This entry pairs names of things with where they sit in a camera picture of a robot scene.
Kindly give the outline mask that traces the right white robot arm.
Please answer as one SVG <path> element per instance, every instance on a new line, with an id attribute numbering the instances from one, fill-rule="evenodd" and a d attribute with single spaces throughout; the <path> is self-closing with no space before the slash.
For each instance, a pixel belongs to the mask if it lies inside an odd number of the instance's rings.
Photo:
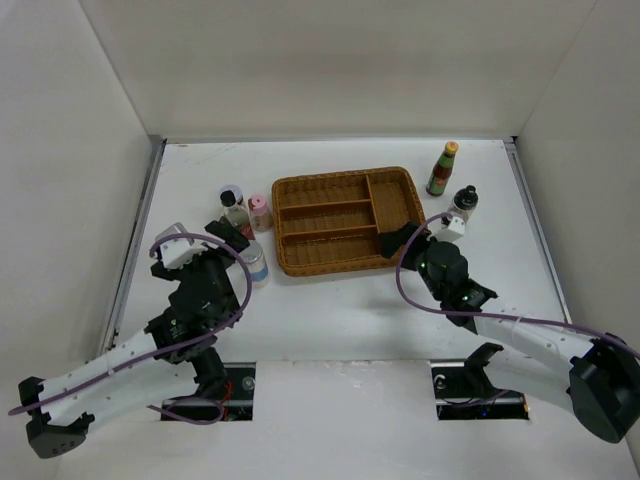
<path id="1" fill-rule="evenodd" d="M 508 390 L 572 414 L 591 434 L 619 443 L 639 419 L 639 353 L 621 338 L 575 324 L 508 312 L 495 291 L 473 280 L 459 248 L 406 223 L 379 236 L 395 270 L 416 272 L 433 313 L 485 338 L 464 363 L 464 384 L 485 401 Z"/>

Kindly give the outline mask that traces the silver-cap blue-label jar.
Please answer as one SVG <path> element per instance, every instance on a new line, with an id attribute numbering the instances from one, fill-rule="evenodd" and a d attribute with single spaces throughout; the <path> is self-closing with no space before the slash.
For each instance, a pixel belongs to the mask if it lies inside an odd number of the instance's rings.
<path id="1" fill-rule="evenodd" d="M 266 286 L 269 282 L 269 268 L 261 245 L 256 240 L 250 240 L 249 246 L 240 256 L 250 272 L 253 287 Z"/>

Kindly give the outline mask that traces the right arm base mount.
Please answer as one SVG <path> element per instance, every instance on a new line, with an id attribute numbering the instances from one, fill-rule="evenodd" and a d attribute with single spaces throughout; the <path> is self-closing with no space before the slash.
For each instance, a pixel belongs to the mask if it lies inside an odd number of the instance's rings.
<path id="1" fill-rule="evenodd" d="M 436 415 L 441 421 L 529 420 L 525 397 L 495 388 L 484 372 L 503 348 L 485 343 L 466 359 L 431 363 Z"/>

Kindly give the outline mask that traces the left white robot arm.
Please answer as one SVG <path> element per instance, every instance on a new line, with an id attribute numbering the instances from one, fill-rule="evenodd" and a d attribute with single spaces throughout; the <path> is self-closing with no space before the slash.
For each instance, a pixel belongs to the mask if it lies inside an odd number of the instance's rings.
<path id="1" fill-rule="evenodd" d="M 79 447 L 105 423 L 170 399 L 214 398 L 227 380 L 214 348 L 217 333 L 233 326 L 248 302 L 239 300 L 227 270 L 250 245 L 228 220 L 202 234 L 180 225 L 150 248 L 153 277 L 174 282 L 167 308 L 131 338 L 57 378 L 29 377 L 18 385 L 28 443 L 41 459 Z"/>

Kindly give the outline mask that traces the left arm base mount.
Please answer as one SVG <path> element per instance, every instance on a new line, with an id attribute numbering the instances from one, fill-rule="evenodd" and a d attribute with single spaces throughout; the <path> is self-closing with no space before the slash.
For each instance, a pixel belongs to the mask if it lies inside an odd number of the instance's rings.
<path id="1" fill-rule="evenodd" d="M 253 419 L 255 363 L 224 363 L 216 349 L 210 347 L 204 359 L 194 366 L 196 392 L 164 401 L 161 421 L 209 424 Z"/>

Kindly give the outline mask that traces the tall red-label glass bottle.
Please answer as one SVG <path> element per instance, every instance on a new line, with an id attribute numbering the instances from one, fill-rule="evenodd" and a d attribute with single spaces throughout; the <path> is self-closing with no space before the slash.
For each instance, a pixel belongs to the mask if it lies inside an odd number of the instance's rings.
<path id="1" fill-rule="evenodd" d="M 229 189 L 223 190 L 220 192 L 219 198 L 223 206 L 224 217 L 248 240 L 254 240 L 255 236 L 252 230 L 249 213 L 237 202 L 234 192 Z"/>

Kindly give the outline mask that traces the pink-cap spice jar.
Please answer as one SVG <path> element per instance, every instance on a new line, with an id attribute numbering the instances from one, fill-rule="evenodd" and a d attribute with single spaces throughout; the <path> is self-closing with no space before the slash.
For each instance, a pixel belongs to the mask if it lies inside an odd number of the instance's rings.
<path id="1" fill-rule="evenodd" d="M 273 217 L 265 195 L 254 194 L 248 201 L 253 227 L 258 232 L 266 232 L 273 226 Z"/>

